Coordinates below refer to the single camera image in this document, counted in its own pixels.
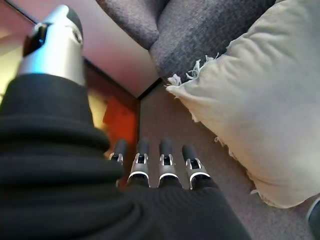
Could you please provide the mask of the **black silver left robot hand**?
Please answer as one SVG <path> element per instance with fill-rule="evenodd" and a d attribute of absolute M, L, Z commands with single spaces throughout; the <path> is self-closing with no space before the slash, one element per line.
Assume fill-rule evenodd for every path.
<path fill-rule="evenodd" d="M 142 139 L 125 187 L 126 142 L 110 143 L 90 110 L 83 31 L 60 5 L 26 37 L 0 104 L 0 237 L 3 240 L 248 240 L 250 235 L 190 145 L 189 178 L 175 171 L 172 143 L 159 145 L 159 184 L 149 185 Z"/>

